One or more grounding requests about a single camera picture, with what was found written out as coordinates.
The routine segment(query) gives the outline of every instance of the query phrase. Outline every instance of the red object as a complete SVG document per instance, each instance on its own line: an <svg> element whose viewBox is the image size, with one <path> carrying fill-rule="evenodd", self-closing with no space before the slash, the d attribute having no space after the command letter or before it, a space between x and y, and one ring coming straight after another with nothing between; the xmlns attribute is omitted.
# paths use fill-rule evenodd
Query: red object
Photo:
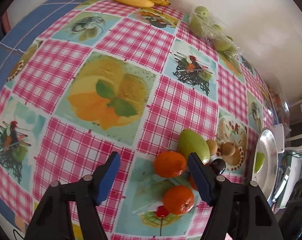
<svg viewBox="0 0 302 240"><path fill-rule="evenodd" d="M159 218L163 218L169 215L169 212L165 209L164 206L158 206L155 215Z"/></svg>

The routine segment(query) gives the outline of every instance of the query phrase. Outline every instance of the metal bowl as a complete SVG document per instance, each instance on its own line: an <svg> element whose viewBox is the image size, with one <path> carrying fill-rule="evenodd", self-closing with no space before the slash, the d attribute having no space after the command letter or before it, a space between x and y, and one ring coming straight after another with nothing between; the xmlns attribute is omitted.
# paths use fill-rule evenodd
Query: metal bowl
<svg viewBox="0 0 302 240"><path fill-rule="evenodd" d="M260 171L254 173L257 152L264 153L265 161ZM278 151L276 149L273 133L267 128L262 130L257 141L254 162L253 166L250 166L250 169L252 170L252 176L249 178L255 180L259 184L265 198L269 201L273 192L278 170Z"/></svg>

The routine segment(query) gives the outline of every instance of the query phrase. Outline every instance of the wall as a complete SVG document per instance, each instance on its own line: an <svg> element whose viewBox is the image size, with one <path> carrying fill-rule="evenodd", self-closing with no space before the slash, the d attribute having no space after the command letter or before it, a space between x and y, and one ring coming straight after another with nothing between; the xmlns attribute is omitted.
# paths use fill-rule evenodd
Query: wall
<svg viewBox="0 0 302 240"><path fill-rule="evenodd" d="M11 25L44 1L15 0L8 10ZM276 77L289 102L302 98L302 12L292 0L173 0L171 6L189 13L197 5L218 15L266 82Z"/></svg>

